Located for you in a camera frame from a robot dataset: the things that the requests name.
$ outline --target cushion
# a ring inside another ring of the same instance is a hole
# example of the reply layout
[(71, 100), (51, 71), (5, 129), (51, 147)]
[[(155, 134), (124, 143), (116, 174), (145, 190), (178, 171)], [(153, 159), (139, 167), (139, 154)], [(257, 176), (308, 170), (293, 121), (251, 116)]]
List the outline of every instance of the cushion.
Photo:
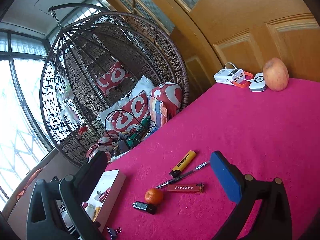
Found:
[(145, 92), (141, 92), (135, 98), (131, 99), (121, 109), (128, 111), (117, 111), (110, 118), (114, 130), (117, 132), (135, 131), (139, 127), (139, 122), (132, 116), (134, 115), (139, 121), (149, 115), (148, 99)]
[(151, 91), (151, 96), (163, 102), (168, 111), (168, 120), (181, 108), (182, 89), (175, 83), (162, 83)]
[[(129, 101), (130, 101), (129, 97), (125, 97), (125, 98), (119, 100), (118, 102), (116, 102), (113, 106), (110, 106), (108, 109), (101, 112), (99, 114), (99, 117), (101, 119), (103, 126), (105, 124), (105, 120), (106, 120), (108, 114), (110, 114), (112, 111), (120, 109), (122, 106), (124, 106)], [(110, 117), (111, 117), (111, 115), (109, 116), (109, 120), (106, 121), (106, 125), (105, 125), (106, 131), (113, 130), (113, 125), (110, 122), (110, 120), (111, 120)]]
[(104, 136), (102, 136), (95, 144), (93, 144), (89, 150), (87, 151), (87, 161), (89, 162), (93, 156), (98, 152), (98, 151), (103, 151), (108, 155), (108, 161), (111, 160), (111, 154), (110, 152), (113, 150), (115, 147), (116, 143), (111, 139), (118, 139), (118, 133), (114, 130), (108, 130), (108, 133), (105, 133)]
[(101, 89), (105, 96), (109, 95), (110, 90), (119, 85), (125, 78), (131, 77), (121, 66), (120, 62), (116, 62), (102, 77), (94, 83)]
[(163, 102), (157, 100), (152, 96), (148, 96), (148, 108), (151, 116), (150, 122), (152, 126), (155, 125), (153, 131), (158, 130), (167, 122), (168, 111)]
[(142, 78), (137, 82), (136, 86), (132, 90), (129, 98), (130, 100), (135, 98), (142, 91), (144, 91), (147, 96), (150, 96), (151, 90), (153, 90), (153, 88), (155, 88), (155, 86), (153, 85), (152, 81), (145, 76), (142, 76)]

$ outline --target black pen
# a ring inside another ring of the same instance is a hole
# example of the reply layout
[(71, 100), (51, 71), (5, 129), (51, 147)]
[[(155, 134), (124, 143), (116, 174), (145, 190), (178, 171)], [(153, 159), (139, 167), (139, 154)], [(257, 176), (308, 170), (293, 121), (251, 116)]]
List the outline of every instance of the black pen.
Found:
[(163, 187), (166, 187), (168, 186), (169, 184), (173, 184), (179, 180), (182, 180), (183, 178), (191, 175), (192, 173), (194, 173), (195, 171), (199, 171), (200, 169), (202, 169), (203, 167), (207, 166), (208, 164), (210, 163), (210, 161), (207, 161), (207, 162), (204, 162), (202, 164), (200, 164), (199, 166), (196, 166), (192, 171), (188, 171), (187, 173), (185, 174), (182, 174), (174, 179), (170, 179), (168, 181), (166, 181), (165, 183), (162, 183), (160, 185), (158, 185), (156, 188), (163, 188)]

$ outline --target red and white pillow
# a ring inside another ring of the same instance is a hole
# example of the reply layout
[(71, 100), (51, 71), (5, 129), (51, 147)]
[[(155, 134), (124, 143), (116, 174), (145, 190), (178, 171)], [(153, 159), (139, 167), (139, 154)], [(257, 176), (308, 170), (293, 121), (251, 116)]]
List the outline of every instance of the red and white pillow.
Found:
[(101, 89), (105, 96), (109, 95), (110, 90), (118, 86), (122, 80), (131, 77), (121, 66), (120, 62), (116, 62), (102, 77), (97, 79), (94, 83)]
[(163, 102), (168, 111), (168, 119), (179, 113), (182, 102), (182, 89), (175, 83), (162, 83), (151, 91), (151, 96)]
[(108, 130), (108, 133), (105, 133), (104, 136), (102, 136), (99, 141), (97, 141), (95, 144), (93, 144), (89, 150), (87, 151), (87, 161), (89, 162), (94, 155), (98, 152), (98, 151), (103, 151), (106, 153), (106, 155), (108, 156), (108, 161), (111, 160), (111, 154), (110, 152), (113, 150), (113, 148), (116, 146), (116, 143), (112, 140), (112, 138), (114, 140), (118, 140), (118, 133), (114, 130)]
[(121, 109), (130, 112), (130, 114), (119, 110), (114, 112), (114, 114), (109, 118), (114, 130), (118, 132), (130, 132), (139, 127), (139, 122), (131, 114), (133, 114), (139, 121), (150, 115), (148, 109), (148, 98), (144, 91), (131, 99)]

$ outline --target striped pillow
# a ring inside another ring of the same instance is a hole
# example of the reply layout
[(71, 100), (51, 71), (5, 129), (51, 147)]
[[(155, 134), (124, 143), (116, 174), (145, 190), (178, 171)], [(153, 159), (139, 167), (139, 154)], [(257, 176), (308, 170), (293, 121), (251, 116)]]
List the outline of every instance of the striped pillow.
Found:
[(155, 122), (155, 128), (153, 131), (158, 130), (168, 120), (168, 111), (164, 104), (152, 96), (148, 96), (148, 108), (151, 116), (151, 120)]

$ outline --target hanging egg chair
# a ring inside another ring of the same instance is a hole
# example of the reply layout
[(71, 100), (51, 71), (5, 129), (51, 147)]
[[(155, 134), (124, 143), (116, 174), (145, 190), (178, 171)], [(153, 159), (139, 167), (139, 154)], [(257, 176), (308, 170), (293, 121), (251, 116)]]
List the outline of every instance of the hanging egg chair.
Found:
[[(181, 109), (188, 104), (187, 69), (167, 33), (138, 15), (98, 10), (99, 14), (65, 27), (52, 11), (61, 30), (40, 82), (40, 108), (48, 136), (63, 156), (79, 167), (87, 163), (86, 152), (105, 133), (98, 114), (128, 96), (143, 75), (154, 85), (178, 84), (183, 93)], [(131, 77), (105, 96), (94, 82), (118, 61)]]

